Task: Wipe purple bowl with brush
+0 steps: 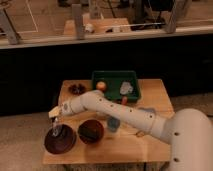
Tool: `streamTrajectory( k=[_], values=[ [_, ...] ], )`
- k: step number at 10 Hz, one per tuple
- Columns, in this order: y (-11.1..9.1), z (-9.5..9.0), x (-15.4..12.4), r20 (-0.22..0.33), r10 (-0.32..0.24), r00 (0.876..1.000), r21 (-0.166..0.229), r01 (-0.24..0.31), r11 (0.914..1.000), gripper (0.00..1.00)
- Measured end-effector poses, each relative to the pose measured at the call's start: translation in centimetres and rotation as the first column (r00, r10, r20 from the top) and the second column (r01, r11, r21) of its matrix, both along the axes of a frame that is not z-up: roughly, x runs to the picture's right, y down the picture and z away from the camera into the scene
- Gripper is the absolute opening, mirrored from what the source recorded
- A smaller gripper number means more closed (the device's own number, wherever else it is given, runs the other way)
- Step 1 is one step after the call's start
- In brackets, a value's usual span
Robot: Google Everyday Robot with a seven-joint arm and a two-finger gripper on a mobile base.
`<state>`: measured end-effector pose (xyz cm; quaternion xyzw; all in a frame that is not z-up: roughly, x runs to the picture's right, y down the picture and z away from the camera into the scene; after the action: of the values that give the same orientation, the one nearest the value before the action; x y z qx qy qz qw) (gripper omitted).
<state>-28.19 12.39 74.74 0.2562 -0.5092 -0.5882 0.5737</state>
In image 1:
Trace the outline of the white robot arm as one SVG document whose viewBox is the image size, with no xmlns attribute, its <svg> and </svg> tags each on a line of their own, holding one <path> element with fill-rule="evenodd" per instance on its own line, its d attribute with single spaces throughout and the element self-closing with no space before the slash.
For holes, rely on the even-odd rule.
<svg viewBox="0 0 213 171">
<path fill-rule="evenodd" d="M 166 118 L 111 102 L 100 90 L 92 90 L 54 107 L 49 117 L 72 116 L 87 110 L 110 115 L 170 144 L 170 171 L 213 171 L 213 124 L 197 109 L 182 109 Z"/>
</svg>

